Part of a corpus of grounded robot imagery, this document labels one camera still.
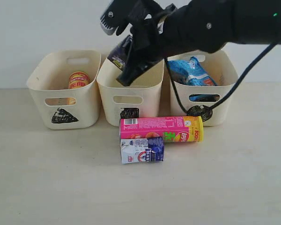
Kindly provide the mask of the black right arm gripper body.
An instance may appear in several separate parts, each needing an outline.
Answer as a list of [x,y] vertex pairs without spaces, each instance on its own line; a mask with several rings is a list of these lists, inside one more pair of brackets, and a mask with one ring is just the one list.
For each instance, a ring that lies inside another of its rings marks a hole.
[[129,63],[159,62],[196,50],[214,53],[227,42],[227,1],[192,0],[135,23],[131,32]]

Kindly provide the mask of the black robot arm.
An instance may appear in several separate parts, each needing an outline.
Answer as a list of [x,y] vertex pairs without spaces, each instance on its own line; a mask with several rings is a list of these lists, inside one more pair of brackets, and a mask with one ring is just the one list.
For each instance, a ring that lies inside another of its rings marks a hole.
[[180,8],[162,8],[153,0],[114,0],[100,24],[108,35],[131,26],[128,60],[117,78],[129,86],[167,57],[214,53],[228,42],[281,45],[281,0],[192,0]]

